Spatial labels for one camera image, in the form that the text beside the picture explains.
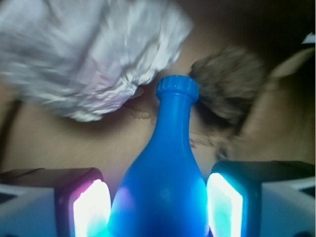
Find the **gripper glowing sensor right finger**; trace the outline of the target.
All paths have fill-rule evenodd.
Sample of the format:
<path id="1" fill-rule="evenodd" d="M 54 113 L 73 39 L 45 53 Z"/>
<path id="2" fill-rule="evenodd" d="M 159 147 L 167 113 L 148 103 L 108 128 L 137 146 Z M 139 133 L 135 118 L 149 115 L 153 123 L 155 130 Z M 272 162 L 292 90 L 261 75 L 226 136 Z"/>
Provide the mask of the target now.
<path id="1" fill-rule="evenodd" d="M 220 161 L 207 180 L 212 237 L 313 237 L 315 166 L 302 161 Z"/>

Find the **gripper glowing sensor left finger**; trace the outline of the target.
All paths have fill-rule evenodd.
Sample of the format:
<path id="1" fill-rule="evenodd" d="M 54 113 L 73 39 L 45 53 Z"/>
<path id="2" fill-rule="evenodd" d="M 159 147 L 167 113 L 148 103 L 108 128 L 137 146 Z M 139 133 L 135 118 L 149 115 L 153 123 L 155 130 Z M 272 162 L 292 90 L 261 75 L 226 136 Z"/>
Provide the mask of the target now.
<path id="1" fill-rule="evenodd" d="M 2 237 L 103 237 L 110 213 L 109 188 L 97 168 L 0 175 Z"/>

